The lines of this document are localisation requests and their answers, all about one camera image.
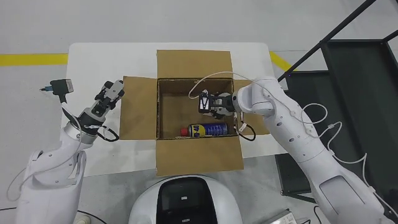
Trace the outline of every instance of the cardboard box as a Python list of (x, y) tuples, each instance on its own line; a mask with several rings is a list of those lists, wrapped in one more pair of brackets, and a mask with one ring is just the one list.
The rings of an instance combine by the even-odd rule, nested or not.
[[(198, 112), (198, 99), (188, 97), (188, 92), (199, 79), (220, 71), (232, 71), (230, 53), (158, 50), (157, 71), (157, 79), (124, 77), (120, 138), (156, 139), (159, 176), (243, 169), (241, 145), (239, 136), (234, 133), (233, 117), (217, 120), (203, 116)], [(201, 82), (192, 95), (198, 95), (203, 89), (211, 93), (232, 93), (248, 84), (249, 81), (233, 80), (232, 74), (225, 73)], [(180, 129), (189, 124), (216, 122), (227, 123), (227, 136), (180, 137)], [(245, 122), (253, 126), (257, 134), (268, 134), (260, 116), (246, 115)]]

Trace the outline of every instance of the blue can label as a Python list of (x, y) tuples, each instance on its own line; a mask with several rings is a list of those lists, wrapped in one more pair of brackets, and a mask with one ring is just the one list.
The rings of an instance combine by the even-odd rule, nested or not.
[(191, 134), (194, 138), (203, 136), (220, 136), (228, 134), (226, 123), (191, 124)]

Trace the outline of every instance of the gray floor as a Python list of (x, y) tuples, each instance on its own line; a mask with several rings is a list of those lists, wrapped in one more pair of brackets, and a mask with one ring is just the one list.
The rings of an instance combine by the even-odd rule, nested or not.
[[(67, 53), (74, 42), (264, 42), (294, 63), (363, 1), (0, 0), (0, 54)], [(398, 29), (397, 9), (394, 0), (380, 0), (337, 38), (385, 37)], [(390, 44), (398, 49), (398, 41)], [(322, 54), (299, 69), (326, 69)], [(58, 139), (60, 106), (38, 89), (65, 73), (64, 65), (0, 67), (0, 192), (33, 150), (49, 149)], [(243, 171), (210, 175), (232, 191), (244, 223), (260, 223), (285, 208), (299, 223), (317, 222), (312, 204), (280, 196), (274, 157), (244, 163)], [(153, 170), (87, 177), (79, 209), (127, 223), (137, 196), (158, 180)], [(0, 208), (13, 206), (0, 194)], [(2, 223), (14, 217), (15, 211), (0, 212)]]

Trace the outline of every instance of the white table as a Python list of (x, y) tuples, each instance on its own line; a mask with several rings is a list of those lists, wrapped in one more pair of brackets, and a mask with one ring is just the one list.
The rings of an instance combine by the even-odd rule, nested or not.
[[(249, 78), (274, 76), (266, 44), (260, 43), (81, 43), (69, 49), (67, 78), (75, 91), (67, 95), (69, 108), (79, 115), (94, 103), (107, 80), (123, 76), (157, 78), (156, 51), (160, 49), (228, 50), (232, 68)], [(121, 101), (106, 116), (105, 125), (119, 130)], [(286, 153), (270, 135), (254, 142), (241, 139), (244, 158)], [(85, 176), (155, 169), (155, 140), (106, 142), (98, 138), (86, 150)]]

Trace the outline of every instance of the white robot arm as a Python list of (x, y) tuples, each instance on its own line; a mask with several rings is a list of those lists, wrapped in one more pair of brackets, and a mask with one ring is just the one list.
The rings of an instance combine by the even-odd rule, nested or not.
[(313, 197), (330, 223), (393, 223), (369, 188), (342, 167), (322, 144), (310, 118), (275, 78), (254, 80), (232, 96), (237, 112), (263, 115), (275, 140), (310, 182)]
[(60, 147), (52, 151), (35, 151), (30, 156), (21, 186), (17, 207), (17, 224), (59, 223), (71, 224), (76, 216), (80, 190), (86, 166), (84, 149), (90, 148), (98, 129), (105, 122), (105, 115), (116, 106), (123, 96), (123, 82), (106, 82), (95, 97), (91, 108), (86, 108), (79, 117), (67, 110), (65, 95), (73, 91), (70, 80), (51, 82), (43, 91), (53, 91), (60, 97), (65, 115), (70, 122), (61, 129)]

